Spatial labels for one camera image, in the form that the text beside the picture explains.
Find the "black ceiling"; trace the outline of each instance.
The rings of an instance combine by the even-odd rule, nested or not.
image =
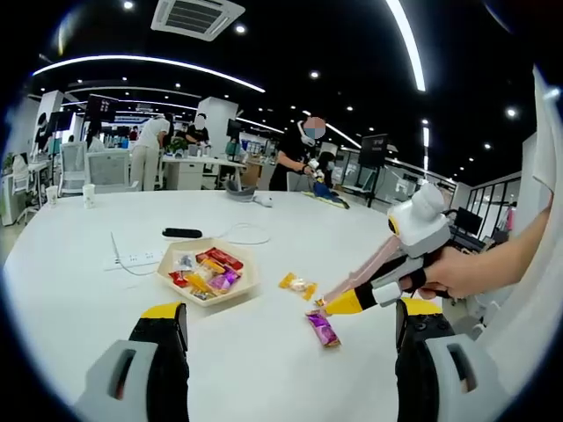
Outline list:
[[[212,42],[151,31],[157,0],[134,3],[126,11],[121,0],[86,2],[69,15],[67,30],[54,36],[44,55],[52,62],[106,54],[167,58],[241,78],[266,93],[197,71],[125,61],[53,69],[34,77],[29,91],[40,95],[40,88],[108,85],[174,91],[179,82],[178,91],[203,98],[229,95],[245,110],[241,117],[279,129],[301,119],[302,110],[323,113],[357,142],[356,134],[368,135],[373,127],[390,134],[399,160],[420,167],[421,120],[428,119],[429,169],[446,177],[457,174],[455,180],[471,186],[519,171],[521,143],[535,131],[532,59],[480,2],[401,0],[420,52],[426,92],[416,90],[405,43],[384,0],[237,0],[246,8],[238,22],[247,33],[238,35],[231,26]],[[47,64],[38,61],[38,68]],[[313,69],[320,72],[318,80],[309,78]],[[194,107],[199,101],[158,91],[128,92],[126,97],[125,91],[97,91]],[[88,94],[74,95],[84,100]],[[518,110],[517,119],[507,118],[509,106]],[[329,136],[353,147],[332,131]],[[492,149],[485,150],[485,142]]]

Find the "power strip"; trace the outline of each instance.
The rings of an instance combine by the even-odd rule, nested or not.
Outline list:
[[[147,266],[159,263],[165,253],[163,251],[153,251],[145,253],[120,254],[123,266],[133,268],[135,266]],[[122,270],[120,261],[113,255],[104,263],[104,271]]]

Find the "white cable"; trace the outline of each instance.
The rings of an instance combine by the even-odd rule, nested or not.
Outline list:
[[[117,258],[117,262],[120,263],[121,268],[123,268],[129,274],[133,274],[133,275],[136,275],[138,277],[143,277],[144,275],[151,275],[151,274],[154,274],[156,272],[156,271],[151,271],[150,273],[133,273],[131,270],[129,270],[127,267],[125,267],[123,265],[123,262],[121,261],[120,253],[117,250],[117,244],[115,243],[115,239],[113,238],[113,232],[112,231],[110,231],[110,235],[112,236],[113,253],[115,253],[115,257]]]
[[[267,238],[264,239],[264,240],[259,240],[258,242],[239,242],[239,241],[236,241],[236,240],[227,240],[226,237],[231,233],[231,231],[233,231],[234,229],[237,229],[237,228],[239,228],[239,229],[255,228],[255,229],[263,231],[266,234]],[[234,226],[231,226],[229,229],[227,229],[224,233],[222,233],[222,235],[217,236],[217,238],[218,239],[224,239],[227,242],[229,242],[230,244],[247,244],[247,245],[267,244],[271,239],[270,235],[268,235],[268,233],[265,229],[261,228],[260,226],[257,226],[256,224],[250,224],[249,222],[239,222],[239,223],[235,224]]]

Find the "purple candy wrapper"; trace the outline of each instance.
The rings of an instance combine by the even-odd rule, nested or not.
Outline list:
[[[211,280],[208,285],[221,293],[227,293],[237,281],[239,275],[230,268],[226,268],[223,274],[219,274]]]
[[[325,316],[321,315],[320,310],[312,310],[305,314],[311,323],[311,326],[317,333],[317,337],[324,347],[333,347],[340,344],[338,336],[329,324]]]

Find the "red snack package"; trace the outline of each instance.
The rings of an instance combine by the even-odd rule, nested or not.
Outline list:
[[[229,266],[235,271],[240,271],[243,268],[242,262],[223,251],[219,251],[217,248],[211,248],[205,253],[215,261],[219,261],[221,264]]]
[[[211,259],[211,257],[208,255],[208,252],[202,252],[195,256],[195,260],[198,262],[198,264],[201,264],[201,262],[205,259]]]
[[[174,273],[168,273],[172,277],[172,282],[178,287],[187,287],[189,283],[184,280],[184,276],[181,271],[175,271]]]

